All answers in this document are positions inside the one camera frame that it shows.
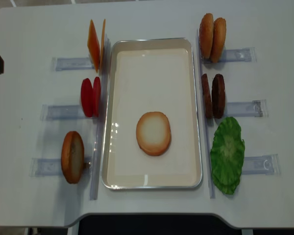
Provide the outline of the bun slice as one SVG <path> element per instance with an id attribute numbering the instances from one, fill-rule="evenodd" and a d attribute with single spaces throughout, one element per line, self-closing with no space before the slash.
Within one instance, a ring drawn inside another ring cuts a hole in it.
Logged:
<path id="1" fill-rule="evenodd" d="M 61 169 L 69 184 L 77 184 L 84 169 L 84 144 L 80 134 L 69 131 L 63 141 Z"/>
<path id="2" fill-rule="evenodd" d="M 146 154 L 162 155 L 171 143 L 171 128 L 167 116 L 162 112 L 143 114 L 136 126 L 136 139 Z"/>

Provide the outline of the right red tomato slice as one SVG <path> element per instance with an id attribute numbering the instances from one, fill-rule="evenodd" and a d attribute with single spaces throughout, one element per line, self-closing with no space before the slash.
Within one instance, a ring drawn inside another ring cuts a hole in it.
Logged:
<path id="1" fill-rule="evenodd" d="M 100 78 L 97 76 L 93 83 L 93 115 L 95 117 L 99 116 L 99 104 L 101 95 L 101 85 Z"/>

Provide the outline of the red tomato slice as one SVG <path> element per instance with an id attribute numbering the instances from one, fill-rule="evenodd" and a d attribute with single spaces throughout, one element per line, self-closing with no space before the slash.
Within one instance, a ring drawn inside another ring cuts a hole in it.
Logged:
<path id="1" fill-rule="evenodd" d="M 89 78 L 82 81 L 81 85 L 81 105 L 84 115 L 88 118 L 93 116 L 93 102 L 92 102 L 93 87 Z"/>
<path id="2" fill-rule="evenodd" d="M 99 116 L 99 104 L 101 95 L 101 85 L 100 78 L 97 76 L 93 83 L 93 115 L 95 117 Z"/>

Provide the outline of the left brown meat patty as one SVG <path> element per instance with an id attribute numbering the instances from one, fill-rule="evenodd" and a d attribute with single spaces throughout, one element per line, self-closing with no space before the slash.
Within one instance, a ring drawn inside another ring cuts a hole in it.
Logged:
<path id="1" fill-rule="evenodd" d="M 206 73 L 204 73 L 201 76 L 201 83 L 202 83 L 203 97 L 205 102 L 205 116 L 207 119 L 211 119 L 213 118 L 213 106 L 212 106 L 212 100 L 210 95 L 208 77 Z"/>

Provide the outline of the left red tomato slice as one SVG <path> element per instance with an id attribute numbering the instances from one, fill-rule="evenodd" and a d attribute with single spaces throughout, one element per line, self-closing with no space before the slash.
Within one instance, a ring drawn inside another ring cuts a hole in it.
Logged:
<path id="1" fill-rule="evenodd" d="M 81 85 L 81 105 L 84 115 L 88 118 L 93 116 L 93 102 L 92 102 L 93 87 L 89 78 L 82 81 Z"/>

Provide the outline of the right dark meat patty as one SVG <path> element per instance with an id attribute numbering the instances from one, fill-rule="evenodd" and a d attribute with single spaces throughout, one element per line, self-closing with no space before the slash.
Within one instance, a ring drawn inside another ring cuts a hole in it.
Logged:
<path id="1" fill-rule="evenodd" d="M 216 74 L 213 79 L 212 105 L 214 118 L 222 118 L 225 109 L 225 84 L 221 74 Z"/>

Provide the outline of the clear holder by tomato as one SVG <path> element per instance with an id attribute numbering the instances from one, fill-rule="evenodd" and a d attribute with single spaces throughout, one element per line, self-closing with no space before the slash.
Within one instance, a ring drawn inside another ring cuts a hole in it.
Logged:
<path id="1" fill-rule="evenodd" d="M 43 105 L 40 120 L 73 120 L 85 119 L 79 105 Z"/>

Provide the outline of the right orange cheese slice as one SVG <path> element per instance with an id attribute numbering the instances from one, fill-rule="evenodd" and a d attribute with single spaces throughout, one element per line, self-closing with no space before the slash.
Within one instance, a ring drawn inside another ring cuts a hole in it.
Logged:
<path id="1" fill-rule="evenodd" d="M 100 69 L 99 69 L 100 74 L 102 74 L 102 70 L 103 70 L 104 43 L 105 43 L 105 25 L 106 25 L 106 19 L 103 20 L 102 34 L 101 34 Z"/>

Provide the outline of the orange cheese slice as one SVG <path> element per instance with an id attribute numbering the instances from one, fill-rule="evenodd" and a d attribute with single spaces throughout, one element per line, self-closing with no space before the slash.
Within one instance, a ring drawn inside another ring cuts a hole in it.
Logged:
<path id="1" fill-rule="evenodd" d="M 101 34 L 100 69 L 99 69 L 100 74 L 102 74 L 102 70 L 103 70 L 104 43 L 105 43 L 105 25 L 106 25 L 106 19 L 103 20 L 102 34 Z"/>
<path id="2" fill-rule="evenodd" d="M 95 71 L 98 72 L 100 65 L 100 46 L 93 20 L 90 20 L 87 47 L 94 64 Z"/>

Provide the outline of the green lettuce leaf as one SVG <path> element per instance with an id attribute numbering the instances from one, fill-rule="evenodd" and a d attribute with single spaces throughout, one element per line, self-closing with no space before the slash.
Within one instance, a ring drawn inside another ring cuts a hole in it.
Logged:
<path id="1" fill-rule="evenodd" d="M 226 117 L 214 133 L 210 150 L 212 179 L 224 194 L 233 195 L 240 183 L 245 157 L 245 141 L 234 117 Z"/>

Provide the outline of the left orange cheese slice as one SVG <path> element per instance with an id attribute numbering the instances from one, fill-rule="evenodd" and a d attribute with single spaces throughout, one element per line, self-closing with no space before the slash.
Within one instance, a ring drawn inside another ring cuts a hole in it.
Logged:
<path id="1" fill-rule="evenodd" d="M 98 72 L 100 65 L 100 46 L 93 20 L 90 20 L 87 47 L 94 64 L 95 71 Z"/>

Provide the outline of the clear holder by cheese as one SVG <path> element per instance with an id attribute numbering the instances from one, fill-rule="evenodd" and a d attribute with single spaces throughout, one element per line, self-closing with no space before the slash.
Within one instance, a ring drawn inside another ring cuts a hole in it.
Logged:
<path id="1" fill-rule="evenodd" d="M 91 70 L 94 64 L 89 57 L 55 58 L 51 60 L 52 71 Z"/>

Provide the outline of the clear holder by patties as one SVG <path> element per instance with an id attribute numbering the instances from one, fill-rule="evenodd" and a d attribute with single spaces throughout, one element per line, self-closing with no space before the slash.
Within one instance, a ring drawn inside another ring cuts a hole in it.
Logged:
<path id="1" fill-rule="evenodd" d="M 269 116 L 267 102 L 254 100 L 250 102 L 227 102 L 223 117 L 265 117 Z"/>

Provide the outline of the clear holder by bun slices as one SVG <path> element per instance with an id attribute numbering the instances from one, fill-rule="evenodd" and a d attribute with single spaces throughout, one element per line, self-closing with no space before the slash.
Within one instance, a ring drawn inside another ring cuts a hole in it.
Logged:
<path id="1" fill-rule="evenodd" d="M 84 169 L 82 174 L 92 173 L 92 158 L 84 158 Z M 45 158 L 32 158 L 30 177 L 43 177 L 43 176 L 64 176 L 61 167 L 60 159 L 45 159 Z"/>

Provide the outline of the clear holder by lettuce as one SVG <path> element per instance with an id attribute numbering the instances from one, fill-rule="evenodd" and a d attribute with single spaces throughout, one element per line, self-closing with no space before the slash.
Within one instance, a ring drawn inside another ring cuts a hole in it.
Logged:
<path id="1" fill-rule="evenodd" d="M 274 175 L 280 174 L 277 154 L 245 157 L 242 175 Z"/>

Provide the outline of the white rectangular metal tray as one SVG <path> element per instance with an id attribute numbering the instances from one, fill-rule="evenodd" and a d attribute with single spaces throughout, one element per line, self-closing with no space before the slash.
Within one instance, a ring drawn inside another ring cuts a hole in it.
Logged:
<path id="1" fill-rule="evenodd" d="M 196 80 L 187 39 L 113 45 L 101 178 L 111 190 L 199 185 Z"/>

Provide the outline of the left sesame top bun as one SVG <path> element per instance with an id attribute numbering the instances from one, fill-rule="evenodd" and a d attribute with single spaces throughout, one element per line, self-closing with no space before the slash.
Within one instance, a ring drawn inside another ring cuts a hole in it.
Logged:
<path id="1" fill-rule="evenodd" d="M 213 45 L 214 20 L 211 13 L 206 13 L 199 27 L 199 46 L 203 58 L 209 59 Z"/>

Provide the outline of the right top bun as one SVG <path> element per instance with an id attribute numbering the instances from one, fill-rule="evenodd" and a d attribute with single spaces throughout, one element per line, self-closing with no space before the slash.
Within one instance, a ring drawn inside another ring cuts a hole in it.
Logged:
<path id="1" fill-rule="evenodd" d="M 213 45 L 210 53 L 210 60 L 217 63 L 220 59 L 226 38 L 226 20 L 217 18 L 214 21 Z"/>

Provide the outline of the clear holder by top buns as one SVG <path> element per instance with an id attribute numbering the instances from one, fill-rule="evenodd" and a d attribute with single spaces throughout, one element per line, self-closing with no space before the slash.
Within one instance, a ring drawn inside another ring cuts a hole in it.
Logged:
<path id="1" fill-rule="evenodd" d="M 241 49 L 226 49 L 224 47 L 218 63 L 229 62 L 257 62 L 255 47 Z"/>

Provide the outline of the right clear acrylic rail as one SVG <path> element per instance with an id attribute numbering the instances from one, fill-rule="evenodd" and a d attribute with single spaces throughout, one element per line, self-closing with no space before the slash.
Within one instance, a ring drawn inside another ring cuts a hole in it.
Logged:
<path id="1" fill-rule="evenodd" d="M 206 154 L 206 164 L 207 164 L 207 177 L 208 177 L 208 188 L 209 188 L 209 196 L 210 199 L 215 198 L 215 187 L 212 180 L 212 172 L 211 172 L 211 161 L 210 161 L 210 139 L 209 139 L 209 131 L 207 127 L 207 118 L 205 116 L 205 101 L 203 96 L 203 85 L 201 81 L 202 76 L 202 62 L 201 62 L 201 52 L 199 48 L 199 29 L 196 31 L 196 43 L 198 46 L 197 49 L 197 67 L 199 74 L 199 84 L 200 84 L 200 92 L 202 98 L 202 110 L 203 110 L 203 127 L 204 127 L 204 143 L 205 143 L 205 154 Z"/>

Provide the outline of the clear acrylic rail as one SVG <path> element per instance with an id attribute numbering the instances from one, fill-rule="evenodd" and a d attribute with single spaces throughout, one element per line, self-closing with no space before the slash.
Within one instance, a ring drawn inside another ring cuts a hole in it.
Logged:
<path id="1" fill-rule="evenodd" d="M 101 158 L 104 152 L 105 141 L 105 129 L 107 118 L 107 106 L 109 102 L 109 90 L 110 90 L 110 64 L 111 64 L 111 42 L 107 35 L 105 35 L 104 46 L 104 58 L 103 58 L 103 70 L 101 75 L 101 95 L 99 116 L 97 118 L 97 130 L 96 141 L 93 152 L 93 164 L 92 164 L 92 178 L 90 187 L 90 200 L 97 200 L 98 198 L 98 185 L 100 182 L 100 165 Z"/>
<path id="2" fill-rule="evenodd" d="M 215 187 L 212 180 L 212 172 L 211 172 L 211 161 L 210 161 L 210 139 L 209 139 L 209 131 L 207 127 L 207 118 L 205 116 L 205 101 L 203 96 L 203 85 L 201 81 L 202 76 L 202 62 L 201 62 L 201 52 L 199 48 L 199 29 L 196 31 L 196 43 L 198 46 L 197 49 L 197 67 L 199 74 L 199 84 L 200 84 L 200 92 L 202 98 L 202 110 L 203 110 L 203 127 L 204 127 L 204 143 L 205 143 L 205 154 L 206 154 L 206 164 L 207 164 L 207 177 L 208 177 L 208 188 L 209 188 L 209 196 L 210 199 L 215 198 Z"/>

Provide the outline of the left clear acrylic rail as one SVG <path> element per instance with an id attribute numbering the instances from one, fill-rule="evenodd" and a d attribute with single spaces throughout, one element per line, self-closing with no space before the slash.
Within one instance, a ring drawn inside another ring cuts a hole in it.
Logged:
<path id="1" fill-rule="evenodd" d="M 90 200 L 97 200 L 98 198 L 98 185 L 100 182 L 100 165 L 101 158 L 104 152 L 105 141 L 105 129 L 107 118 L 107 106 L 109 102 L 109 90 L 110 90 L 110 64 L 111 64 L 111 42 L 107 35 L 105 35 L 104 46 L 104 58 L 103 58 L 103 70 L 101 75 L 101 95 L 99 116 L 97 118 L 97 130 L 96 141 L 93 152 L 93 164 L 92 164 L 92 178 L 90 187 Z"/>

